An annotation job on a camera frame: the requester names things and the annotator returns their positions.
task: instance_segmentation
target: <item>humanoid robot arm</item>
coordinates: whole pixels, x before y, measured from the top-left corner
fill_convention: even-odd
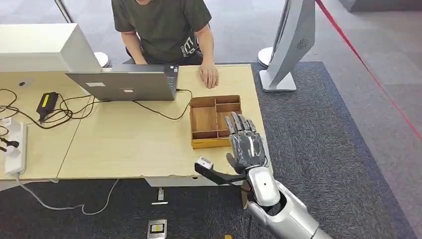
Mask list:
[[[195,170],[213,182],[222,185],[246,179],[251,190],[247,209],[263,227],[277,239],[330,239],[318,227],[318,222],[308,213],[306,206],[282,183],[276,181],[267,167],[266,155],[259,133],[251,120],[232,113],[226,117],[234,155],[227,154],[231,166],[240,175],[228,175],[213,170],[212,162],[200,158]],[[268,210],[280,204],[280,211],[271,216]]]

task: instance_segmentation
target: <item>yellow label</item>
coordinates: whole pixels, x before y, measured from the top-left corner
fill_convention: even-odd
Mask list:
[[[163,225],[162,224],[152,225],[152,231],[153,232],[160,232],[162,230],[163,230]]]
[[[47,105],[47,101],[48,101],[48,97],[49,97],[50,95],[46,95],[45,96],[45,98],[44,98],[44,102],[42,103],[42,107],[45,107],[46,105]]]

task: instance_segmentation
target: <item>wooden box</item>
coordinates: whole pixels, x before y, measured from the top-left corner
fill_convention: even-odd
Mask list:
[[[233,123],[230,112],[242,113],[240,96],[197,97],[190,106],[192,147],[230,146],[224,117],[229,116]]]

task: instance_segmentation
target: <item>white power strip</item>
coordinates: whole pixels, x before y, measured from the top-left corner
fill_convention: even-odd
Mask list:
[[[19,142],[17,148],[13,146],[6,147],[4,173],[10,175],[22,174],[26,169],[27,125],[8,118],[3,120],[3,126],[9,130],[7,140]]]

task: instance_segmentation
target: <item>desk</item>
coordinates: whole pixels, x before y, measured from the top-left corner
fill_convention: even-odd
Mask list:
[[[19,86],[19,83],[25,80],[29,83]],[[84,95],[81,88],[63,72],[1,72],[0,89],[2,88],[14,91],[18,99],[13,106],[36,120],[39,118],[36,109],[44,93],[58,92],[64,98]],[[7,105],[12,100],[12,93],[0,92],[0,105]],[[87,102],[88,98],[72,100],[68,106],[70,109],[80,109]],[[11,113],[13,112],[0,113],[0,118]],[[29,124],[26,171],[20,178],[22,180],[56,178],[80,120],[71,120],[59,127],[46,130],[37,127],[20,114],[14,118]],[[4,175],[4,154],[0,154],[0,180],[8,179],[14,177]]]
[[[180,67],[178,88],[191,90],[194,97],[240,95],[243,114],[265,139],[250,65],[218,66],[220,82],[212,90],[198,79],[197,69]],[[188,92],[178,92],[174,102],[143,104],[178,116],[189,98]],[[195,172],[194,163],[203,156],[214,162],[215,170],[235,174],[226,161],[227,152],[231,148],[192,149],[189,110],[173,121],[133,102],[95,104],[93,113],[81,121],[58,178],[146,178],[151,186],[213,185]]]

